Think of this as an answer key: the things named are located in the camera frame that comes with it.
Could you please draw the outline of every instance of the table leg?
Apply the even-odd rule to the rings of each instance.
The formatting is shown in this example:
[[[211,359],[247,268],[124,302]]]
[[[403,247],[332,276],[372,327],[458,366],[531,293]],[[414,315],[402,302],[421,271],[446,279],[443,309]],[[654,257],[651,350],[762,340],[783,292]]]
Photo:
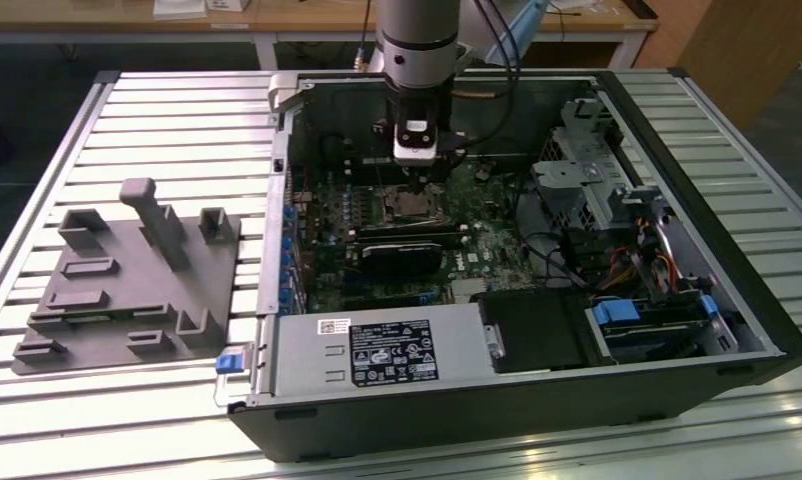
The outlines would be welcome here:
[[[279,70],[279,58],[276,57],[276,39],[271,35],[255,35],[255,51],[262,70]]]
[[[611,63],[609,68],[623,69],[631,68],[641,53],[641,47],[643,47],[643,41],[646,40],[647,32],[631,32],[626,35],[623,42],[617,47],[614,56],[611,57]]]

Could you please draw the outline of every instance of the metal slotted table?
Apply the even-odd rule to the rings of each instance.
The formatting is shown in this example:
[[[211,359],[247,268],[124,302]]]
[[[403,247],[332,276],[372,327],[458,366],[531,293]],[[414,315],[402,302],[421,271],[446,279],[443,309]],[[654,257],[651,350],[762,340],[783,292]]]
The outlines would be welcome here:
[[[103,75],[0,254],[0,478],[802,477],[802,367],[679,418],[322,463],[274,464],[224,416],[214,361],[35,377],[10,365],[44,292],[71,208],[132,218],[127,177],[158,179],[179,216],[243,218],[230,343],[252,340],[274,127],[267,72]],[[691,80],[618,73],[662,139],[802,328],[802,201]],[[650,180],[634,151],[627,151]]]

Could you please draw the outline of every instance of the power supply label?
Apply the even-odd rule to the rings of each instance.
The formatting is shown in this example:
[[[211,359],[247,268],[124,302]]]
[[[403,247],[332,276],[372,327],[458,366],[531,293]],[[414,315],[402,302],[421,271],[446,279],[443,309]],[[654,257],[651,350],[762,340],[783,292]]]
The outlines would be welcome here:
[[[351,325],[350,347],[356,387],[439,380],[430,320]]]

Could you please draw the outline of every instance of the barcode sticker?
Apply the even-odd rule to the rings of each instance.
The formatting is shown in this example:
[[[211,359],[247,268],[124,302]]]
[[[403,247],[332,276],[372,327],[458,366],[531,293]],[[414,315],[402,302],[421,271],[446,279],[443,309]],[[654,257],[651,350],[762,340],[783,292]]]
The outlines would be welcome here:
[[[318,322],[318,335],[350,332],[348,318],[326,318]]]

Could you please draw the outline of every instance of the robot end effector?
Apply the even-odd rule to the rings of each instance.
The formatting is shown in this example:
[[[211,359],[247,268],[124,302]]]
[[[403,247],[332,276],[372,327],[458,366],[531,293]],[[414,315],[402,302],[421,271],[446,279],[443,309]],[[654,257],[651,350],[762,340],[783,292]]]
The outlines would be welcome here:
[[[382,52],[375,53],[371,71],[384,71],[391,88],[388,127],[399,164],[429,167],[439,152],[462,148],[465,137],[451,132],[454,76],[473,57],[506,65],[509,60],[499,51],[505,51],[501,44],[509,43],[510,35],[521,45],[519,55],[525,54],[546,3],[547,0],[382,1]],[[490,20],[495,8],[511,19],[509,25]],[[511,57],[517,53],[510,47],[506,51]]]

